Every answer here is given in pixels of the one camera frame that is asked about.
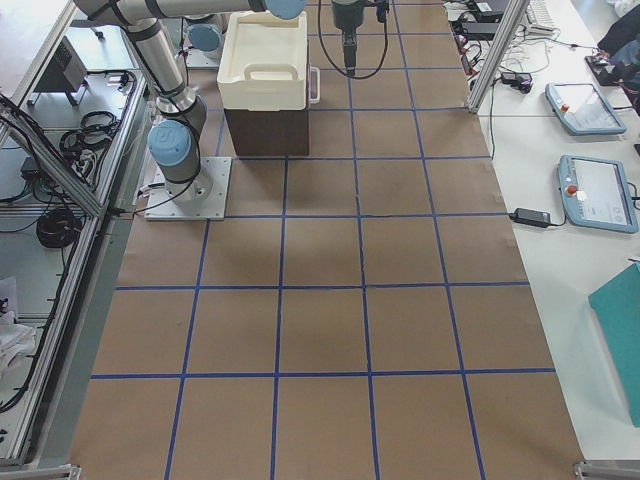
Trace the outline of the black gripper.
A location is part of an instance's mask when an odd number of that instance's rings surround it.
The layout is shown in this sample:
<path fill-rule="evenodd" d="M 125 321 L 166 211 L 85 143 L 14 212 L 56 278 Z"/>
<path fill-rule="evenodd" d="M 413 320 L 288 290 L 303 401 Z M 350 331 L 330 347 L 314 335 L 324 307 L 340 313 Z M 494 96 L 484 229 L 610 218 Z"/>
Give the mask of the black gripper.
<path fill-rule="evenodd" d="M 355 76 L 357 65 L 357 33 L 355 28 L 342 30 L 342 49 L 346 75 Z"/>

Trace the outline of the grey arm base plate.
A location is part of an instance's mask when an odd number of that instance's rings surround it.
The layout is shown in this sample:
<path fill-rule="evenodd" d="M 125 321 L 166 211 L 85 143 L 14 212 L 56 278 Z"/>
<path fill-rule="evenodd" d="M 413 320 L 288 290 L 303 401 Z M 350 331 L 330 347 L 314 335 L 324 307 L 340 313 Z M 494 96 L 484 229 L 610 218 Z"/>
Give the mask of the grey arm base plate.
<path fill-rule="evenodd" d="M 223 220 L 232 169 L 231 157 L 203 157 L 201 171 L 188 189 L 166 183 L 158 166 L 153 183 L 161 186 L 149 190 L 143 211 L 149 221 Z"/>

